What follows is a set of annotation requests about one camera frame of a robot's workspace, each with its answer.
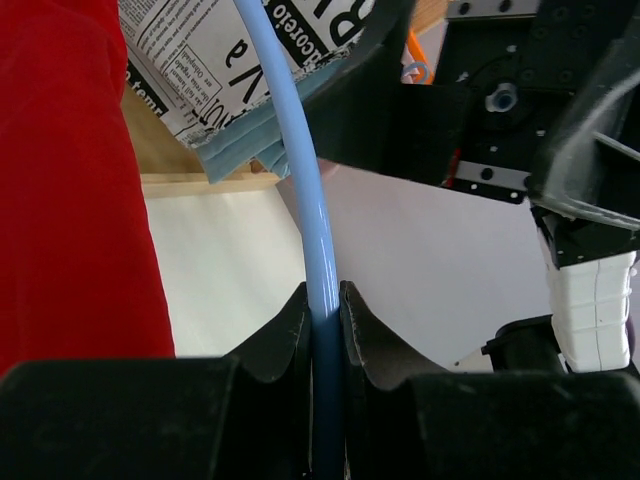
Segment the white wall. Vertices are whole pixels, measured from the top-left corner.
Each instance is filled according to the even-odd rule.
[[[147,201],[179,355],[222,355],[304,280],[300,234],[275,188]]]

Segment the light blue tube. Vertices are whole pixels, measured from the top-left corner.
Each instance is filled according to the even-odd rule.
[[[344,478],[342,335],[333,240],[315,149],[280,42],[261,0],[234,0],[256,49],[289,157],[302,230],[313,355],[313,478]]]

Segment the wooden shelf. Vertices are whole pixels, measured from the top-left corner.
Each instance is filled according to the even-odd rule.
[[[418,0],[411,22],[414,33],[420,35],[443,20],[448,3],[448,0]]]
[[[245,165],[225,180],[210,185],[194,152],[185,148],[130,88],[122,99],[131,142],[136,152],[146,198],[264,190],[277,175]]]

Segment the black plastic part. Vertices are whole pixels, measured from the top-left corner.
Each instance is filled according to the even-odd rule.
[[[498,10],[508,11],[512,5],[507,3]],[[629,219],[640,224],[635,196],[640,181],[640,100],[633,102],[629,95],[608,112],[613,120],[626,116],[627,121],[618,132],[620,138],[607,133],[620,140],[622,148],[599,140],[595,154],[586,155],[596,159],[596,170],[602,170],[599,179],[579,173],[566,183],[569,177],[562,171],[549,173],[551,164],[563,163],[557,162],[557,149],[544,147],[550,145],[545,143],[550,136],[582,135],[576,133],[577,125],[603,94],[594,93],[594,79],[596,87],[608,88],[613,86],[611,79],[622,78],[624,69],[638,68],[638,48],[628,40],[622,48],[617,41],[638,2],[620,0],[615,9],[609,3],[541,0],[536,16],[497,18],[474,17],[472,4],[461,4],[468,15],[448,26],[435,85],[406,86],[399,80],[400,59],[413,1],[378,0],[345,67],[306,102],[319,156],[502,202],[521,203],[530,193],[540,205],[571,216],[604,219],[612,225],[624,217],[627,224],[618,226],[625,228],[636,224]],[[627,39],[637,41],[637,33],[629,32]],[[506,112],[488,111],[487,97],[504,83],[515,88],[517,102]],[[559,120],[563,127],[554,130]],[[536,157],[540,148],[546,149]],[[576,160],[585,157],[582,150],[564,153],[565,159],[584,162]],[[467,172],[503,169],[502,176],[458,177],[459,162],[472,165]],[[532,171],[534,180],[524,185],[521,179]],[[554,179],[555,190],[550,187]],[[575,202],[569,211],[567,202],[554,197],[558,190],[596,205],[600,220],[580,213]],[[597,198],[587,198],[593,192]]]
[[[608,11],[627,12],[628,3]],[[640,230],[640,132],[631,133],[640,121],[634,102],[640,2],[632,4],[635,13],[623,37],[611,43],[538,152],[529,195],[565,217]]]
[[[357,46],[304,108],[319,157],[379,172],[415,0],[377,0]]]
[[[563,373],[551,315],[521,320],[502,327],[482,349],[491,357],[494,371],[538,370]]]
[[[353,284],[341,285],[341,301],[351,479],[640,475],[640,384],[618,373],[542,371],[559,365],[544,337],[548,318],[506,326],[497,340],[542,345],[544,360],[538,350],[523,355],[496,344],[507,362],[538,371],[450,374],[384,326]],[[540,326],[540,338],[521,335]]]
[[[410,386],[426,463],[413,478],[640,478],[640,384],[628,375],[502,372]]]
[[[557,268],[640,250],[640,235],[626,228],[570,220],[540,207],[532,208]]]
[[[445,186],[459,161],[469,96],[464,87],[401,85],[379,173]],[[427,105],[438,115],[425,115]]]
[[[382,323],[353,283],[341,283],[340,297],[351,478],[410,478],[423,469],[424,455],[411,392],[401,385],[446,370]]]
[[[224,358],[25,364],[0,384],[0,478],[300,479],[304,286]]]
[[[613,39],[623,35],[636,0],[544,0],[531,26],[520,72],[535,75],[523,86],[577,90]]]
[[[433,87],[465,88],[469,92],[463,112],[465,131],[458,148],[460,160],[486,167],[529,172],[533,152],[542,143],[540,132],[551,128],[570,100],[568,90],[540,92],[526,89],[519,70],[519,53],[529,48],[532,20],[469,18],[451,22],[440,54]],[[517,51],[508,49],[516,46]],[[518,101],[507,112],[488,112],[485,100],[499,84],[517,88]],[[422,106],[437,121],[442,110]],[[444,161],[433,155],[429,162]],[[480,176],[474,181],[456,178],[449,187],[458,192],[519,204],[525,199],[524,184],[500,186]]]

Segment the red fabric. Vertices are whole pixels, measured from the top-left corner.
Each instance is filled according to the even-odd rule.
[[[120,111],[117,0],[0,0],[0,376],[16,362],[172,356]]]

